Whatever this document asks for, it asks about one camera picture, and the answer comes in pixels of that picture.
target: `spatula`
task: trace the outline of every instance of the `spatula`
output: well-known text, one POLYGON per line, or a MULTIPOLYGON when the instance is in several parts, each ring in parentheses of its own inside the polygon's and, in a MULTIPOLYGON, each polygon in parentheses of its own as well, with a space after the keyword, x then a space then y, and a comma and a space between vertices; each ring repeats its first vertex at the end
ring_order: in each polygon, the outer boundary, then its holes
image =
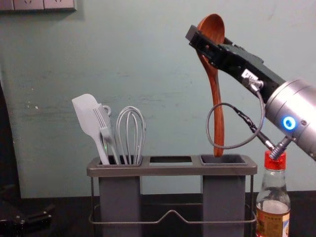
POLYGON ((97 146, 102 164, 110 164, 103 147, 99 121, 93 111, 93 108, 98 105, 98 102, 90 94, 81 95, 72 99, 72 102, 82 130, 94 140, 97 146))
MULTIPOLYGON (((217 14, 211 14, 205 17, 197 29, 201 31, 203 35, 208 37, 210 40, 214 41, 217 44, 223 43, 225 39, 225 27, 222 18, 217 14)), ((197 53, 198 57, 203 64, 205 71, 207 73, 212 97, 213 105, 221 103, 221 94, 218 82, 218 70, 211 66, 208 62, 208 59, 197 53)), ((224 113, 223 108, 217 107, 214 111, 214 142, 220 146, 224 145, 224 113)), ((214 156, 220 157, 223 154, 224 150, 214 147, 214 156)))

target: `whisk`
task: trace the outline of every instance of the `whisk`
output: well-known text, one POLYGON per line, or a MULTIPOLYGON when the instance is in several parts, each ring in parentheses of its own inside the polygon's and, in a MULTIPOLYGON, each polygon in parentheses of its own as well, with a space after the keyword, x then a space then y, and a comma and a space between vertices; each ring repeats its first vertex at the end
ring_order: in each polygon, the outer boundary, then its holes
POLYGON ((127 106, 118 115, 117 119, 117 135, 118 135, 118 142, 119 142, 119 149, 121 150, 121 154, 123 156, 125 164, 139 164, 141 161, 141 156, 143 152, 143 147, 145 143, 145 137, 146 137, 146 121, 140 112, 140 110, 134 106, 127 106), (121 137, 121 122, 123 120, 123 117, 126 116, 125 120, 125 144, 126 144, 126 151, 123 147, 122 143, 122 137, 121 137), (136 116, 139 117, 139 120, 141 122, 141 133, 139 136, 138 130, 139 130, 139 125, 136 116), (132 118, 134 122, 134 156, 132 159, 131 155, 131 148, 130 148, 130 143, 129 143, 129 120, 132 118))

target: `glass bottle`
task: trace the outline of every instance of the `glass bottle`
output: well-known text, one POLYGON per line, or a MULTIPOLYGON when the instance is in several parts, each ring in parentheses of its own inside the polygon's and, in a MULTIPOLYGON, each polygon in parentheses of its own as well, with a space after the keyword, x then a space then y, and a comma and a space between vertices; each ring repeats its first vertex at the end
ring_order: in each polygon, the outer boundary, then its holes
POLYGON ((265 152, 265 173, 257 196, 256 237, 289 237, 290 198, 286 191, 286 153, 279 159, 265 152))

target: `red bottle cap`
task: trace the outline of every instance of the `red bottle cap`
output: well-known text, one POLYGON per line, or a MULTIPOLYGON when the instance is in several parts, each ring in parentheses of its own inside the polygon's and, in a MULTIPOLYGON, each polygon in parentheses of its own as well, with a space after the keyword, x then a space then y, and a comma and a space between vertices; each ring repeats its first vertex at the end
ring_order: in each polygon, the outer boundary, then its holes
POLYGON ((271 151, 265 152, 265 168, 272 170, 285 170, 286 168, 286 152, 282 153, 282 155, 277 159, 271 159, 269 157, 271 151))

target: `bottle label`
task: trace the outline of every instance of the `bottle label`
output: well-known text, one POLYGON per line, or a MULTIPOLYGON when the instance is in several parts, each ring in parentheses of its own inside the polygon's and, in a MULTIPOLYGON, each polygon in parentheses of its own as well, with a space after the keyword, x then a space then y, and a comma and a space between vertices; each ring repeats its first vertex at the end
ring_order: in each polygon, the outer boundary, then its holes
POLYGON ((257 208, 256 237, 288 237, 290 212, 272 214, 257 208))

